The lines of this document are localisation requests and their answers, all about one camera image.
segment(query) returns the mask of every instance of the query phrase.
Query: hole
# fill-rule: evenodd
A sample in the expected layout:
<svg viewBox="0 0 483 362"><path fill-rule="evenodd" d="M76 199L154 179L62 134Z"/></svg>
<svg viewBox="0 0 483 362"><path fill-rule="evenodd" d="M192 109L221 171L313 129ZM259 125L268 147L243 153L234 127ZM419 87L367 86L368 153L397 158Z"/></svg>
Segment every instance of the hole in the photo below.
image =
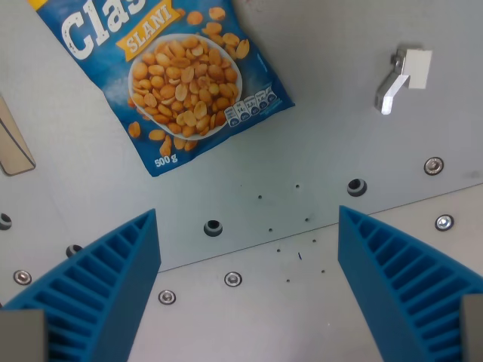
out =
<svg viewBox="0 0 483 362"><path fill-rule="evenodd" d="M360 179L353 179L348 187L351 189L351 190L356 190L358 189L359 187L361 187L361 180Z"/></svg>
<svg viewBox="0 0 483 362"><path fill-rule="evenodd" d="M223 231L223 227L219 221L210 220L203 227L203 231L207 236L214 238L221 234L221 232Z"/></svg>
<svg viewBox="0 0 483 362"><path fill-rule="evenodd" d="M354 198L362 196L367 190L368 184L363 179L353 179L347 184L347 193Z"/></svg>
<svg viewBox="0 0 483 362"><path fill-rule="evenodd" d="M10 217L8 217L8 215L6 215L6 214L4 214L4 213L3 213L2 215L0 215L0 218L1 218L1 219L2 219L2 221L4 221L4 222L12 222L12 219L11 219Z"/></svg>

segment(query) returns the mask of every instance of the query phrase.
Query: peanut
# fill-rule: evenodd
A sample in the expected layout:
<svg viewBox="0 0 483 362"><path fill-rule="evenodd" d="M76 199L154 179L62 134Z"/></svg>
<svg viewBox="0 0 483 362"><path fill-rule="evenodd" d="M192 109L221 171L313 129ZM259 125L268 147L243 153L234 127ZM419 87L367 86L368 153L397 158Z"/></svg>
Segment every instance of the peanut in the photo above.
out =
<svg viewBox="0 0 483 362"><path fill-rule="evenodd" d="M175 149L183 149L184 145L186 145L186 140L181 138L175 137L174 138L174 148Z"/></svg>
<svg viewBox="0 0 483 362"><path fill-rule="evenodd" d="M202 119L203 117L206 116L207 113L207 107L206 103L200 100L199 102L196 103L195 105L195 110L193 111L193 114L197 119Z"/></svg>
<svg viewBox="0 0 483 362"><path fill-rule="evenodd" d="M141 127L138 122L133 122L129 124L128 127L129 135L133 138L138 138L141 135Z"/></svg>
<svg viewBox="0 0 483 362"><path fill-rule="evenodd" d="M199 11L192 11L188 14L186 21L189 25L198 25L201 24L203 21L203 15Z"/></svg>
<svg viewBox="0 0 483 362"><path fill-rule="evenodd" d="M225 20L225 11L220 7L211 8L208 13L213 20Z"/></svg>
<svg viewBox="0 0 483 362"><path fill-rule="evenodd" d="M163 142L161 148L159 149L161 156L171 156L171 138L166 135L165 141Z"/></svg>
<svg viewBox="0 0 483 362"><path fill-rule="evenodd" d="M177 100L183 102L188 95L188 87L186 86L186 84L179 84L176 86L174 94Z"/></svg>
<svg viewBox="0 0 483 362"><path fill-rule="evenodd" d="M161 123L161 124L168 124L169 123L169 118L166 117L165 115L154 115L152 118L156 122Z"/></svg>
<svg viewBox="0 0 483 362"><path fill-rule="evenodd" d="M242 40L236 48L236 57L243 59L248 55L248 51L250 51L250 43L248 42L248 39Z"/></svg>
<svg viewBox="0 0 483 362"><path fill-rule="evenodd" d="M148 66L144 63L138 63L133 67L133 76L137 79L144 79L148 75Z"/></svg>
<svg viewBox="0 0 483 362"><path fill-rule="evenodd" d="M168 128L174 134L179 134L183 130L178 123L174 123L174 122L168 123Z"/></svg>
<svg viewBox="0 0 483 362"><path fill-rule="evenodd" d="M152 141L162 141L166 137L166 132L163 130L152 130L149 132L149 139Z"/></svg>
<svg viewBox="0 0 483 362"><path fill-rule="evenodd" d="M144 96L144 103L147 106L154 108L158 104L158 101L151 93L148 93L146 96Z"/></svg>
<svg viewBox="0 0 483 362"><path fill-rule="evenodd" d="M192 111L186 111L183 113L183 120L190 127L196 126L196 117Z"/></svg>
<svg viewBox="0 0 483 362"><path fill-rule="evenodd" d="M143 56L141 57L144 63L146 63L148 66L152 66L156 64L156 58L153 53L144 53Z"/></svg>

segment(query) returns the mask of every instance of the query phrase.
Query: gray metal surface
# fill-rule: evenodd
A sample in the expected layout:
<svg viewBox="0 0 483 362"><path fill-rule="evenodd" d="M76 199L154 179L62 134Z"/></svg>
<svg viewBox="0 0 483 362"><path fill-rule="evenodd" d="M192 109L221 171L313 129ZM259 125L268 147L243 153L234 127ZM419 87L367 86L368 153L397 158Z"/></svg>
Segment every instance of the gray metal surface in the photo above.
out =
<svg viewBox="0 0 483 362"><path fill-rule="evenodd" d="M373 213L482 182L483 2L235 5L297 106L151 178L27 2L0 1L0 91L38 165L0 175L0 209L15 221L0 234L0 284L19 268L43 275L70 244L152 207L165 270L332 224L340 204ZM411 42L434 50L427 89L401 92L382 116L374 93ZM438 176L423 171L432 156L445 160ZM359 198L346 191L355 178L368 184ZM203 232L210 219L223 226L216 238Z"/></svg>
<svg viewBox="0 0 483 362"><path fill-rule="evenodd" d="M480 185L374 216L482 274L482 208ZM438 232L443 213L457 223ZM337 232L331 225L161 273L129 361L381 362L337 261ZM239 287L224 284L231 270L243 276ZM177 295L168 308L157 299L163 289Z"/></svg>

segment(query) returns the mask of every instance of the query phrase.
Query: screw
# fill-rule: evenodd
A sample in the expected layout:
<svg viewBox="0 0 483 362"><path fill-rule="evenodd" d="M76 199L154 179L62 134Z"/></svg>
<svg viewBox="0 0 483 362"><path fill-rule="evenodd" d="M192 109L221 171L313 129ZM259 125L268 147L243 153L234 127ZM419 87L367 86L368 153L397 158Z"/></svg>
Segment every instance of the screw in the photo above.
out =
<svg viewBox="0 0 483 362"><path fill-rule="evenodd" d="M170 290L163 290L158 295L159 302L164 305L171 305L176 302L176 294Z"/></svg>
<svg viewBox="0 0 483 362"><path fill-rule="evenodd" d="M225 284L229 287L237 287L242 283L242 276L236 271L231 271L225 275Z"/></svg>
<svg viewBox="0 0 483 362"><path fill-rule="evenodd" d="M454 219L451 215L441 215L435 221L436 230L440 232L446 232L451 229L454 225Z"/></svg>
<svg viewBox="0 0 483 362"><path fill-rule="evenodd" d="M424 163L424 172L430 176L436 176L443 171L443 168L445 168L445 163L440 157L431 157Z"/></svg>
<svg viewBox="0 0 483 362"><path fill-rule="evenodd" d="M14 273L14 280L17 284L29 285L30 283L32 283L32 276L29 272L25 270L17 270Z"/></svg>

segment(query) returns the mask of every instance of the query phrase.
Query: snack package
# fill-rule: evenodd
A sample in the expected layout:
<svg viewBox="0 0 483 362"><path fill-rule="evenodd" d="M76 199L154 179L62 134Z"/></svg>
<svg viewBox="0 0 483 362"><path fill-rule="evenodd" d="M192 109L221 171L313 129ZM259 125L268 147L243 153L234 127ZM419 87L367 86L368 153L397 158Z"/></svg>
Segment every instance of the snack package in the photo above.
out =
<svg viewBox="0 0 483 362"><path fill-rule="evenodd" d="M29 2L104 92L152 176L294 105L230 0Z"/></svg>

